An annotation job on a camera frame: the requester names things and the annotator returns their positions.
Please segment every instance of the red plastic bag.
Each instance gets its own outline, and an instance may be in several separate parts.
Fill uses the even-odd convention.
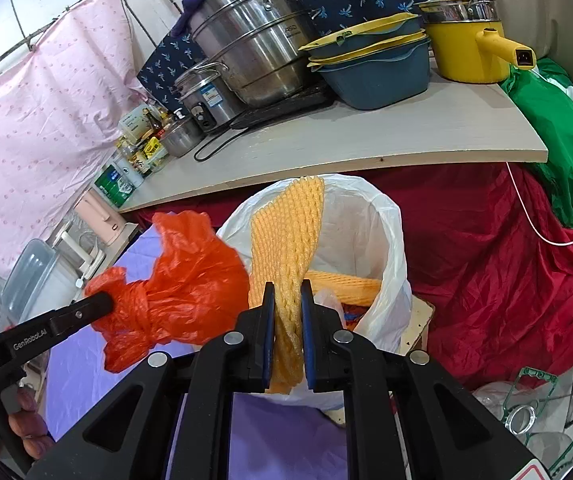
[[[235,249],[215,235],[205,213],[153,216],[162,254],[148,280],[126,283],[126,269],[111,267],[89,282],[114,310],[91,324],[106,340],[105,370],[118,373],[172,339],[204,344],[232,330],[249,307],[249,275]]]

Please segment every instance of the green fabric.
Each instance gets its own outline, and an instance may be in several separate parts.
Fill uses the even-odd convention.
[[[564,69],[550,59],[538,60],[537,67],[542,76],[565,88],[572,85]],[[511,68],[501,86],[549,149],[547,163],[527,166],[546,190],[562,225],[573,228],[573,101],[526,70]]]

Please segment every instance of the white bottle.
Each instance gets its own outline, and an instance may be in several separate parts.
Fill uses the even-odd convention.
[[[126,160],[122,155],[116,154],[113,157],[113,164],[115,165],[116,169],[119,173],[127,179],[134,187],[140,187],[144,179],[140,173],[133,166],[131,163]]]

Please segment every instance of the clear plastic lid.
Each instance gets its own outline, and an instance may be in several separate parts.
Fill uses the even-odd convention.
[[[56,260],[55,249],[42,240],[34,239],[26,244],[2,291],[2,304],[13,323],[20,323],[22,314],[35,301],[36,292],[44,285]]]

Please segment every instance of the pink polka dot fabric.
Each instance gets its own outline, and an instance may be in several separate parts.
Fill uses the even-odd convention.
[[[140,102],[120,0],[83,0],[0,76],[0,275],[46,240]]]

